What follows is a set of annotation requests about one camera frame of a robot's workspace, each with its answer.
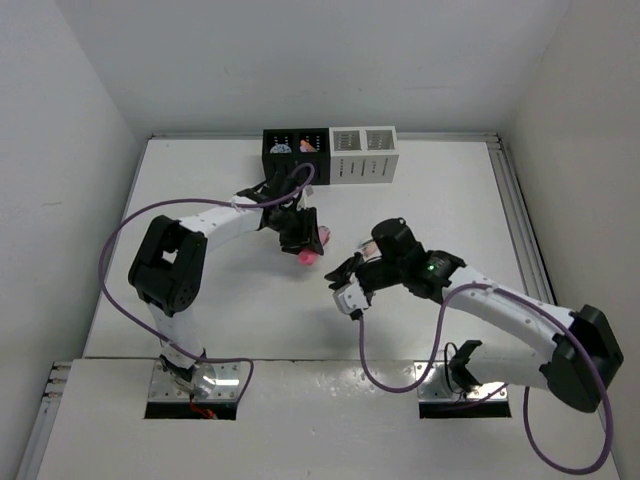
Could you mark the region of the pink crayon tube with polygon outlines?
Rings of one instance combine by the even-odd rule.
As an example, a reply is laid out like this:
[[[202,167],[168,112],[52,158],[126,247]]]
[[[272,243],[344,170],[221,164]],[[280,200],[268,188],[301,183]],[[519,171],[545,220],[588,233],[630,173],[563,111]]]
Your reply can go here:
[[[318,232],[321,246],[325,247],[330,240],[330,229],[326,226],[320,226]],[[302,250],[297,256],[298,262],[303,266],[313,265],[319,257],[320,254],[310,248]]]

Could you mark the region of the orange cap marker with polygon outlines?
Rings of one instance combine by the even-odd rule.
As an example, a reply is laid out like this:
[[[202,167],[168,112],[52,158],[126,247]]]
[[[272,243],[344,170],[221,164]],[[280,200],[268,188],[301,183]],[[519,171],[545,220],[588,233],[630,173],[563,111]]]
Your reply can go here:
[[[312,153],[312,152],[316,152],[317,149],[315,147],[313,147],[309,142],[307,142],[306,140],[301,140],[300,141],[300,151],[301,152],[305,152],[305,153]]]

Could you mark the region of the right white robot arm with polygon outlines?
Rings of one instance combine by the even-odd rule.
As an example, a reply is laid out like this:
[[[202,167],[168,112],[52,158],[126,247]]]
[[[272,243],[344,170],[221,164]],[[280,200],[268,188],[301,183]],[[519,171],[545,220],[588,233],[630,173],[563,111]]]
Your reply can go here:
[[[395,286],[465,312],[525,344],[515,351],[468,340],[449,362],[465,391],[488,382],[547,390],[565,405],[595,412],[624,357],[606,315],[592,305],[572,310],[504,287],[463,259],[427,250],[402,218],[371,231],[375,254],[357,251],[325,278],[338,309],[362,320],[376,292]]]

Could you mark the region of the black slotted container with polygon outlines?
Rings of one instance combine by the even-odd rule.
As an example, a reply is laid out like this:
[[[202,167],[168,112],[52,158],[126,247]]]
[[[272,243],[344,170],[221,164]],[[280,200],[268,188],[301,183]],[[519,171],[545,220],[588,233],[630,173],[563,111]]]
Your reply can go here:
[[[300,151],[300,141],[306,140],[317,149],[316,152]],[[270,154],[269,150],[275,144],[286,144],[292,149],[290,154]],[[313,185],[328,185],[330,183],[330,149],[329,129],[265,129],[262,135],[262,166],[267,179],[279,172],[290,174],[295,167],[303,163],[314,166]]]

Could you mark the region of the blue cap glue stick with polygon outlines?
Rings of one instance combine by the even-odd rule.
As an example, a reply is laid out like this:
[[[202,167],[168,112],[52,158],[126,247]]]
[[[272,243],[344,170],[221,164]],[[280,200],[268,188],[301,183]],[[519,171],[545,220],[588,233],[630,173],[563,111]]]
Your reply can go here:
[[[292,149],[286,144],[275,144],[270,150],[270,154],[290,154]]]

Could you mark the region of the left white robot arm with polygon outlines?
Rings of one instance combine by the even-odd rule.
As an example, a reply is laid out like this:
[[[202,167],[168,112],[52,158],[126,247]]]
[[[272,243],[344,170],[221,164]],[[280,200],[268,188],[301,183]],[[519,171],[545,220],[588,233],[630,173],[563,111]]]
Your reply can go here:
[[[216,384],[215,368],[204,361],[192,309],[209,253],[243,234],[270,229],[277,233],[281,251],[304,265],[323,255],[329,230],[319,225],[316,208],[307,206],[302,183],[301,178],[275,174],[237,192],[225,206],[151,221],[128,281],[150,311],[161,336],[160,360],[181,390],[203,396]]]

